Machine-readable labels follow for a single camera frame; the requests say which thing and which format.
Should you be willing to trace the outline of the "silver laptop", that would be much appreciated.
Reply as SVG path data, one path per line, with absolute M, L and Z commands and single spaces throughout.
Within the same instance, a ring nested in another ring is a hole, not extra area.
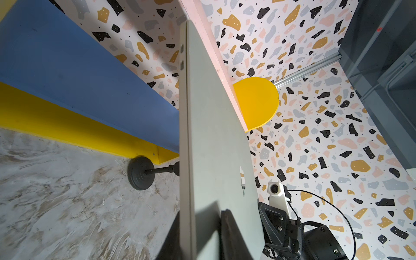
M 220 260 L 221 212 L 230 210 L 253 260 L 263 229 L 246 133 L 195 25 L 180 29 L 180 249 Z

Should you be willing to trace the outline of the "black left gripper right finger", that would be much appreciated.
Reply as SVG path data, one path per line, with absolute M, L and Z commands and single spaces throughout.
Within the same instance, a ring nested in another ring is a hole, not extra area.
M 252 256 L 230 210 L 221 212 L 221 260 L 252 260 Z

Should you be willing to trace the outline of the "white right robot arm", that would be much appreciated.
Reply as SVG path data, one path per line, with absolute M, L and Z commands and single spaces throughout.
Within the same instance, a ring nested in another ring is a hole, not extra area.
M 316 222 L 290 219 L 284 211 L 258 203 L 265 246 L 263 254 L 272 260 L 346 260 L 329 227 Z

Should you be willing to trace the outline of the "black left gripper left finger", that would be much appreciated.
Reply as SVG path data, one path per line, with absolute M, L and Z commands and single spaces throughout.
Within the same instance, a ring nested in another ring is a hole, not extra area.
M 171 225 L 166 239 L 156 257 L 156 260 L 179 260 L 180 259 L 180 212 Z

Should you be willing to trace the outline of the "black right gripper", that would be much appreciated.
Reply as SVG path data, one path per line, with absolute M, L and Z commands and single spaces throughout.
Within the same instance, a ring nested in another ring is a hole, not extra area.
M 302 255 L 301 224 L 284 210 L 258 203 L 263 226 L 263 253 L 272 260 L 299 260 Z

